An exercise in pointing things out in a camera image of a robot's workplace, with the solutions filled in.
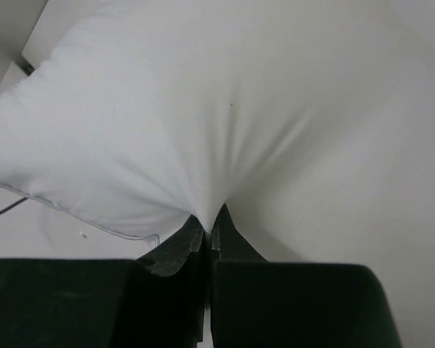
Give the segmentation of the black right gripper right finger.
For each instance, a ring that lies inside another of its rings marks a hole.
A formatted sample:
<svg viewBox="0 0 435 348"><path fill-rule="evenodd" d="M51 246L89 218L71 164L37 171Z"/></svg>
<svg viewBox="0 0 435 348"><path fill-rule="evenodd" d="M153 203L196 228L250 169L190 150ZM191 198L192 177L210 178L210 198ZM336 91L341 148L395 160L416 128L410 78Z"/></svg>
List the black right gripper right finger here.
<svg viewBox="0 0 435 348"><path fill-rule="evenodd" d="M211 233L216 347L400 347L385 291L363 265L270 262L222 207Z"/></svg>

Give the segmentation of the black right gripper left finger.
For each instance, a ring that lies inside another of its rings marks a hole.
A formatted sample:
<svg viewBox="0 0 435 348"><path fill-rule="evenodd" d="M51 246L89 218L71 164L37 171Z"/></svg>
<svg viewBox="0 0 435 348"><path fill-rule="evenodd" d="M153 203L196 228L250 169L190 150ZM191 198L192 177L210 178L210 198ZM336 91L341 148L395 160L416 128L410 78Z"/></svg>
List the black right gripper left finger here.
<svg viewBox="0 0 435 348"><path fill-rule="evenodd" d="M0 347L195 347L204 233L137 260L0 259Z"/></svg>

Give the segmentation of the white pillow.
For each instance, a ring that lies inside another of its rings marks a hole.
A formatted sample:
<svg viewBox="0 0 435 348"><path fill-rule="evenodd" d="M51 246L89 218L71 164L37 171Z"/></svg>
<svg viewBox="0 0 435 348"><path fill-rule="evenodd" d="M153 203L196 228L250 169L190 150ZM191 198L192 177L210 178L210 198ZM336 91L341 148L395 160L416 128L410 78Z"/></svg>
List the white pillow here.
<svg viewBox="0 0 435 348"><path fill-rule="evenodd" d="M231 202L308 260L435 264L435 43L403 1L102 1L0 95L0 186L106 231Z"/></svg>

